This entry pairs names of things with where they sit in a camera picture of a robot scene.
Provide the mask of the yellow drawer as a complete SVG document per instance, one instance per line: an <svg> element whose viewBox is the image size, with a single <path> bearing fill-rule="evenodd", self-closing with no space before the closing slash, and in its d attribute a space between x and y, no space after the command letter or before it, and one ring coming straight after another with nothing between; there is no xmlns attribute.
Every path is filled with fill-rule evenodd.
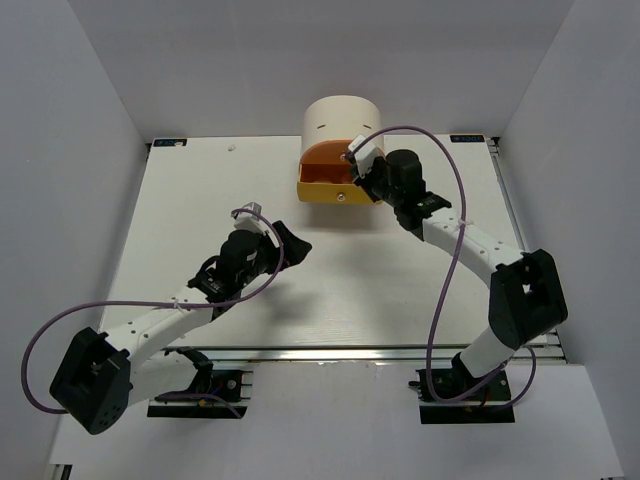
<svg viewBox="0 0 640 480"><path fill-rule="evenodd" d="M316 175L329 174L335 184L313 183ZM297 197L301 202L335 205L377 205L353 183L348 163L341 165L299 165L296 185Z"/></svg>

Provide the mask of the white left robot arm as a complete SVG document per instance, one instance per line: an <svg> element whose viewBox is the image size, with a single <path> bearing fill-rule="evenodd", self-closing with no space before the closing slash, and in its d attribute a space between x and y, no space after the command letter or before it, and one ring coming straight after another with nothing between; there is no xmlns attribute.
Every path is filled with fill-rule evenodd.
<svg viewBox="0 0 640 480"><path fill-rule="evenodd" d="M229 311L256 278L304 261L312 246L281 221L270 233L236 229L207 259L168 307L155 307L113 329L77 333L51 383L52 397L84 429L97 435L127 407L145 400L201 401L239 411L218 380L212 361L192 347L169 346Z"/></svg>

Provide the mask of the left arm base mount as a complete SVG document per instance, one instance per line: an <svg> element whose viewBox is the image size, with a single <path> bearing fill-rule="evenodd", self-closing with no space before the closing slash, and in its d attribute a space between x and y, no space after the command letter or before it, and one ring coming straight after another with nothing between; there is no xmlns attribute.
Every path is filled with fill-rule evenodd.
<svg viewBox="0 0 640 480"><path fill-rule="evenodd" d="M240 420L247 413L251 370L224 367L191 347L156 354L145 365L158 375L153 381L158 395L147 406L149 418Z"/></svg>

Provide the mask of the orange top drawer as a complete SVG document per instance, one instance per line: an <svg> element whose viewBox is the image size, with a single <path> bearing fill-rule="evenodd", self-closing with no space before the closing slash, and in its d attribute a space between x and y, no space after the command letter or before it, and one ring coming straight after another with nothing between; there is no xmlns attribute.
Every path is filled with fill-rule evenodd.
<svg viewBox="0 0 640 480"><path fill-rule="evenodd" d="M301 155L302 165L341 165L345 162L350 140L326 140L315 143Z"/></svg>

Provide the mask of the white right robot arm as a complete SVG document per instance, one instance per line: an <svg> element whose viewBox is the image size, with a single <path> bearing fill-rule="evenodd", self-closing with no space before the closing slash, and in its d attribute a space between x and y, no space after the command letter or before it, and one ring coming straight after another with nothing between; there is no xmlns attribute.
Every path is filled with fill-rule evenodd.
<svg viewBox="0 0 640 480"><path fill-rule="evenodd" d="M563 323L568 308L553 257L525 252L464 221L451 203L429 191L418 155L406 149L351 153L355 185L392 207L399 225L450 254L489 289L488 326L453 361L436 391L445 398L477 397L488 375L521 347Z"/></svg>

